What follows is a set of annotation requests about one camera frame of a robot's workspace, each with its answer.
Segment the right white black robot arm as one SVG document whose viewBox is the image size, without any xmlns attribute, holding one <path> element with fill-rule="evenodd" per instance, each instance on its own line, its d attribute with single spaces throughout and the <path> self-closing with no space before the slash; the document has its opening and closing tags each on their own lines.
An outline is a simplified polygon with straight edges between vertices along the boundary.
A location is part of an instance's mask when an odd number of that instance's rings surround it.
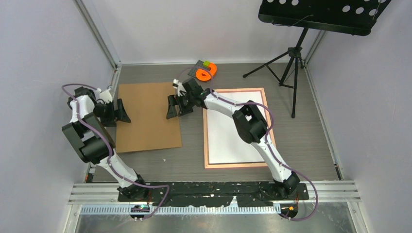
<svg viewBox="0 0 412 233">
<path fill-rule="evenodd" d="M 176 93 L 168 96 L 167 119 L 192 113 L 194 106 L 231 118 L 240 139 L 252 145 L 267 164 L 277 195 L 282 199 L 290 199 L 296 194 L 300 179 L 281 157 L 270 138 L 272 126 L 260 111 L 260 108 L 268 111 L 266 106 L 252 100 L 232 100 L 211 88 L 203 89 L 194 78 L 184 82 L 174 79 L 172 86 Z"/>
</svg>

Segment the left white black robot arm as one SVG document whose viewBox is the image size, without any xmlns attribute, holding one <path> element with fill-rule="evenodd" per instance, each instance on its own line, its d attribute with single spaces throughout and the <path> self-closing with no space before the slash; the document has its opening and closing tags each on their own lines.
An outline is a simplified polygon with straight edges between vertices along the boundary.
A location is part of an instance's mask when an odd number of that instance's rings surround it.
<svg viewBox="0 0 412 233">
<path fill-rule="evenodd" d="M 116 144 L 107 131 L 117 121 L 130 123 L 122 99 L 114 99 L 109 89 L 102 91 L 89 85 L 79 86 L 69 95 L 70 122 L 62 132 L 84 163 L 92 163 L 109 172 L 119 183 L 124 197 L 145 200 L 149 188 L 143 178 L 127 166 L 116 153 Z"/>
</svg>

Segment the brown cardboard backing board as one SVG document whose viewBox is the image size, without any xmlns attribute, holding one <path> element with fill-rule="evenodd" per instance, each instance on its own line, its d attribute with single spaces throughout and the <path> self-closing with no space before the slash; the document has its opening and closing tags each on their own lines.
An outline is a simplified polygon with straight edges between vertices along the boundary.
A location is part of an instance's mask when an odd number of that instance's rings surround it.
<svg viewBox="0 0 412 233">
<path fill-rule="evenodd" d="M 171 82 L 119 85 L 118 97 L 131 122 L 117 122 L 117 153 L 182 146 L 179 119 L 166 119 L 168 96 L 173 94 Z"/>
</svg>

